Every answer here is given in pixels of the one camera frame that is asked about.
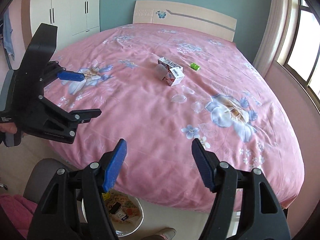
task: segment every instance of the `shoe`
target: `shoe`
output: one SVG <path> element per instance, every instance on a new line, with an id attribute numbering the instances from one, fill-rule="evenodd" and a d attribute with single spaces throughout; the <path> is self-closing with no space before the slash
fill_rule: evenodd
<path id="1" fill-rule="evenodd" d="M 176 233 L 177 231 L 174 228 L 165 228 L 156 233 L 156 235 L 162 236 L 165 240 L 171 240 Z"/>

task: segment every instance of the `window frame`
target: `window frame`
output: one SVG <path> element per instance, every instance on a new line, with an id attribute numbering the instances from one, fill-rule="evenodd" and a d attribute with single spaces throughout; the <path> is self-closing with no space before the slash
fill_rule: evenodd
<path id="1" fill-rule="evenodd" d="M 309 95 L 309 97 L 312 99 L 312 101 L 314 102 L 314 104 L 316 105 L 318 111 L 320 111 L 320 96 L 318 97 L 317 94 L 312 90 L 312 88 L 310 87 L 310 81 L 312 78 L 312 75 L 316 69 L 318 60 L 320 60 L 320 44 L 319 44 L 319 48 L 318 48 L 318 54 L 316 56 L 316 60 L 315 63 L 313 65 L 313 68 L 310 72 L 310 75 L 307 79 L 307 81 L 305 81 L 289 64 L 289 59 L 291 57 L 292 51 L 293 51 L 293 47 L 295 45 L 296 39 L 297 39 L 297 35 L 298 35 L 298 30 L 299 30 L 299 26 L 300 26 L 300 16 L 301 16 L 301 11 L 307 11 L 310 13 L 313 13 L 310 7 L 307 6 L 303 6 L 302 5 L 302 0 L 299 0 L 299 10 L 298 10 L 298 17 L 297 17 L 297 24 L 296 24 L 296 28 L 295 28 L 295 32 L 294 32 L 294 36 L 293 36 L 293 40 L 292 40 L 292 44 L 290 46 L 287 58 L 283 64 L 284 68 L 294 77 L 294 79 L 303 87 L 303 89 L 306 91 L 306 93 Z"/>

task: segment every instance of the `floor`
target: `floor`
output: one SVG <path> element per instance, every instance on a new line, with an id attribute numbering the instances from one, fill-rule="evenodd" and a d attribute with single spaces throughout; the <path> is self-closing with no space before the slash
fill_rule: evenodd
<path id="1" fill-rule="evenodd" d="M 33 167 L 44 158 L 54 158 L 68 165 L 40 138 L 25 136 L 19 146 L 11 148 L 1 144 L 0 183 L 9 187 L 8 193 L 22 195 Z M 3 188 L 0 188 L 1 193 L 6 193 Z M 177 230 L 174 240 L 197 240 L 208 218 L 207 213 L 158 206 L 143 200 L 141 204 L 145 219 L 136 232 L 123 237 L 123 240 L 140 240 L 166 227 Z"/>

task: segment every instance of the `curtain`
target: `curtain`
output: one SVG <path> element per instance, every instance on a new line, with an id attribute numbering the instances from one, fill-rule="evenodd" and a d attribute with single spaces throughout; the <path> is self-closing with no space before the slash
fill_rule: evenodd
<path id="1" fill-rule="evenodd" d="M 271 0 L 270 13 L 253 66 L 262 77 L 266 75 L 278 49 L 284 30 L 288 0 Z"/>

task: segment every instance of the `blue cloth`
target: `blue cloth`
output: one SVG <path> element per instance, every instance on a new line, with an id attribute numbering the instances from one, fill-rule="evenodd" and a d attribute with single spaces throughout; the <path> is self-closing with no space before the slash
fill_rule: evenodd
<path id="1" fill-rule="evenodd" d="M 12 59 L 14 60 L 14 51 L 11 39 L 11 22 L 9 18 L 9 10 L 6 10 L 3 16 L 3 45 L 4 48 L 7 50 L 8 55 L 11 55 Z"/>

